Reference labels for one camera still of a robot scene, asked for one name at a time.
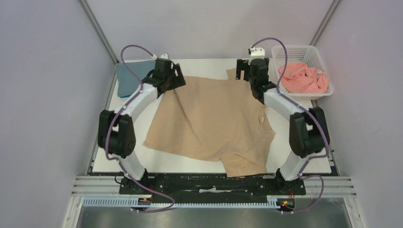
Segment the beige t shirt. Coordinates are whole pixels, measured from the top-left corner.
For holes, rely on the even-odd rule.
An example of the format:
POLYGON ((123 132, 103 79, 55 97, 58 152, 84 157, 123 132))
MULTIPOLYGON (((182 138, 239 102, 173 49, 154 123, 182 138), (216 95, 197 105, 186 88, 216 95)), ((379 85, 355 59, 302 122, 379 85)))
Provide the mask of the beige t shirt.
POLYGON ((266 106, 235 74, 235 69, 228 69, 226 80, 188 76, 184 86, 166 92, 144 145, 192 159, 221 161, 229 177, 266 173, 275 132, 266 106))

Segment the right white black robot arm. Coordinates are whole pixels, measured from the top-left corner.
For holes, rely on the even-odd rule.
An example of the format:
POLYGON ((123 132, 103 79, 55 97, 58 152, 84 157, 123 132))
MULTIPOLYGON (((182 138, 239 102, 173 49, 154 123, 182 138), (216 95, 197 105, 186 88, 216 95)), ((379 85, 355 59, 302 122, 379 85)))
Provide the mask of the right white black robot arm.
POLYGON ((276 191, 286 194, 302 177, 311 160, 327 156, 321 152, 329 150, 329 133, 324 111, 319 107, 305 108, 281 93, 277 85, 269 80, 268 71, 268 58, 252 61, 237 59, 236 79, 248 81, 253 97, 273 108, 289 122, 291 151, 274 178, 276 191))

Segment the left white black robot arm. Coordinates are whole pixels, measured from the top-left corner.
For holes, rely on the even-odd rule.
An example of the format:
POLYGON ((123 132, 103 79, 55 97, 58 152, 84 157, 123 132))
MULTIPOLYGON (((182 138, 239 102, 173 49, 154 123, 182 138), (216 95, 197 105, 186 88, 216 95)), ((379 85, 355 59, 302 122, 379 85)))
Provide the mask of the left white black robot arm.
POLYGON ((134 152, 134 122, 162 94, 185 84, 180 64, 157 58, 154 68, 140 80, 138 88, 123 105, 112 111, 103 110, 99 115, 98 146, 105 150, 107 160, 118 163, 124 176, 132 180, 131 188, 138 194, 148 191, 149 181, 143 177, 146 169, 134 152))

